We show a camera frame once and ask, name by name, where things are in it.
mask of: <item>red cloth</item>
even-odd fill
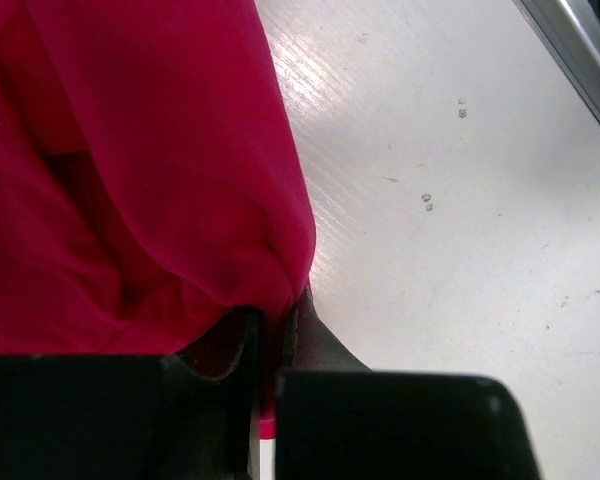
[[[314,231],[251,0],[0,0],[0,354],[275,324]]]

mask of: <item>white floor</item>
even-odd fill
[[[513,1],[258,5],[322,319],[373,368],[500,379],[545,478],[600,479],[600,127]]]

